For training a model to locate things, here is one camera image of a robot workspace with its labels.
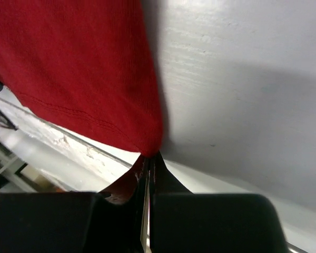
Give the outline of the dark red t-shirt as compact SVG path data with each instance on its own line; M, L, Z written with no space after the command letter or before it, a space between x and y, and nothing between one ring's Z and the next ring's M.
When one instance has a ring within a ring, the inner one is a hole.
M48 122L146 157L160 149L140 1L0 1L0 82Z

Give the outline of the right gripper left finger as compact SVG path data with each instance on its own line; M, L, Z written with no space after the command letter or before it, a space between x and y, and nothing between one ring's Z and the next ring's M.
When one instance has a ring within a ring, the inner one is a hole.
M145 252L148 159L101 192L0 193L0 252Z

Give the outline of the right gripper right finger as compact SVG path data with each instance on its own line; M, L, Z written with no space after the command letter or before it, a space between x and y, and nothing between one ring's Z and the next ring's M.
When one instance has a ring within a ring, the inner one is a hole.
M153 252L288 252L278 214L253 193L192 193L160 154L148 160Z

